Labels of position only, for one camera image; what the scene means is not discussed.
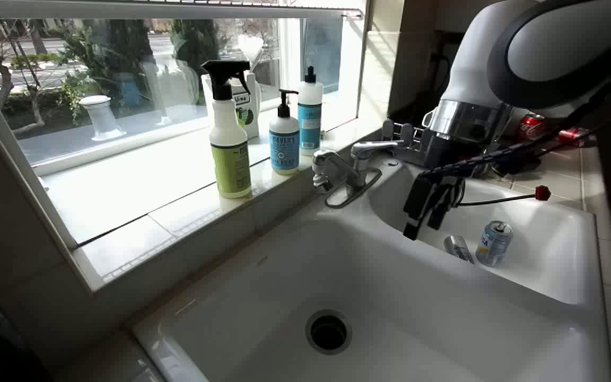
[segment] robotic hand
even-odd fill
[[[461,42],[449,85],[432,112],[427,146],[448,150],[492,138],[506,106],[529,109],[556,127],[545,139],[423,172],[405,203],[405,237],[415,240],[431,213],[437,217],[429,226],[439,228],[455,206],[449,202],[455,176],[511,157],[524,160],[534,145],[574,126],[610,93],[611,0],[506,0],[486,7]]]

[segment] hand soap bottle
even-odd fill
[[[277,107],[277,118],[270,121],[270,163],[282,175],[296,172],[299,167],[299,122],[290,115],[287,94],[294,90],[280,89],[282,103]]]
[[[239,198],[251,191],[247,132],[237,122],[230,78],[237,78],[247,89],[248,61],[209,60],[202,68],[211,76],[213,128],[209,134],[214,158],[216,185],[226,198]]]
[[[304,81],[299,84],[299,126],[301,126],[301,154],[312,157],[320,149],[320,120],[322,118],[322,83],[316,81],[315,68],[308,67]]]

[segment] window frame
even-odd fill
[[[353,0],[369,7],[369,0]],[[278,31],[281,49],[281,82],[283,87],[296,89],[301,81],[301,27],[299,19],[317,17],[343,17],[342,62],[339,77],[339,96],[350,97],[350,110],[345,110],[352,118],[357,117],[359,89],[363,65],[364,12],[359,8],[300,7],[299,0],[291,0],[296,5],[247,5],[238,2],[170,2],[169,0],[115,0],[115,1],[78,1],[78,0],[0,0],[0,19],[279,19]],[[272,109],[279,100],[261,103],[261,110]],[[38,213],[48,223],[49,231],[62,244],[64,252],[78,247],[71,233],[65,227],[58,211],[44,191],[41,178],[46,174],[62,171],[83,163],[103,159],[110,155],[134,150],[143,145],[173,138],[196,130],[190,128],[160,128],[133,137],[122,138],[105,143],[82,152],[64,155],[32,167],[24,156],[17,139],[0,112],[0,151],[7,158],[29,191],[29,196],[39,206]]]

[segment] drain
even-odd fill
[[[310,316],[305,325],[305,336],[313,349],[322,354],[333,355],[346,350],[352,332],[344,315],[325,309]]]

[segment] sink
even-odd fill
[[[385,176],[369,189],[372,210],[400,232],[407,220],[402,208],[420,171],[418,167],[404,164],[386,166]],[[519,195],[469,179],[464,201]],[[418,240],[444,250],[445,237],[460,235],[475,256],[485,225],[492,220],[511,225],[513,239],[502,263],[496,267],[480,263],[478,266],[568,304],[586,302],[600,293],[596,280],[587,278],[591,273],[598,274],[593,215],[566,206],[534,199],[463,206],[447,213],[440,230],[423,225]]]
[[[599,287],[595,252],[555,237],[536,244],[551,230],[535,228],[514,239],[508,268],[473,266],[437,244],[454,229],[473,245],[501,213],[476,207],[450,212],[446,232],[404,239],[403,200],[390,191],[418,169],[384,160],[372,164],[380,183],[349,206],[316,199],[134,325],[169,382],[611,380],[601,294],[587,292],[590,280]],[[468,184],[468,198],[492,194],[512,193]],[[545,208],[501,217],[514,229],[526,216],[564,235],[583,229],[586,216],[552,209],[544,220]],[[473,227],[452,222],[457,213]],[[536,261],[523,259],[534,250]]]

